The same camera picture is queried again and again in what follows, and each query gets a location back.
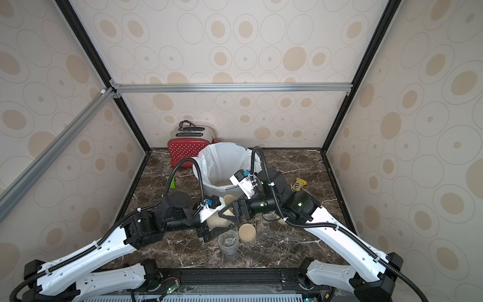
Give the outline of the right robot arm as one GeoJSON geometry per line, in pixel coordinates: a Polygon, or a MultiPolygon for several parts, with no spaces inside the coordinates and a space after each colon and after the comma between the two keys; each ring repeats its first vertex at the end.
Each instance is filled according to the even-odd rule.
{"type": "Polygon", "coordinates": [[[233,214],[229,220],[240,224],[258,213],[275,211],[287,225],[318,237],[342,256],[347,265],[309,260],[304,265],[305,276],[314,285],[342,289],[353,293],[358,301],[391,301],[400,279],[421,301],[427,301],[422,290],[401,272],[403,260],[399,255],[386,254],[367,244],[335,219],[314,196],[292,190],[281,172],[268,167],[260,147],[245,148],[234,155],[250,163],[247,170],[237,171],[230,179],[244,195],[220,210],[219,217],[226,218],[225,211],[230,210],[233,214]]]}

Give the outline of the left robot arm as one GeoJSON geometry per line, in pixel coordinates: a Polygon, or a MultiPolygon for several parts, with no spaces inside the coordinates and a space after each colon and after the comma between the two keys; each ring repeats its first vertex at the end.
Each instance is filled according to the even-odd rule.
{"type": "Polygon", "coordinates": [[[154,205],[139,208],[118,220],[105,235],[65,257],[42,262],[33,260],[24,269],[24,280],[12,290],[10,301],[83,301],[120,289],[156,289],[160,274],[155,261],[144,261],[127,269],[98,272],[103,265],[161,241],[167,232],[195,229],[197,236],[210,242],[225,233],[206,223],[226,205],[223,197],[208,196],[198,163],[192,162],[200,189],[200,204],[191,210],[191,197],[165,188],[154,205]]]}

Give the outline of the glass rice jar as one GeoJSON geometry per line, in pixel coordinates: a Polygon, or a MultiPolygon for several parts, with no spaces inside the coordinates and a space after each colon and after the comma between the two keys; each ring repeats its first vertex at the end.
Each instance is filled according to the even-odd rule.
{"type": "Polygon", "coordinates": [[[274,211],[262,213],[261,217],[262,217],[262,223],[271,223],[271,222],[277,221],[278,219],[278,216],[274,211]]]}
{"type": "Polygon", "coordinates": [[[234,256],[239,250],[240,239],[235,230],[229,230],[218,237],[218,243],[223,254],[234,256]]]}
{"type": "Polygon", "coordinates": [[[208,228],[212,230],[217,227],[228,227],[232,224],[232,221],[219,217],[218,212],[216,212],[206,220],[206,223],[208,228]]]}

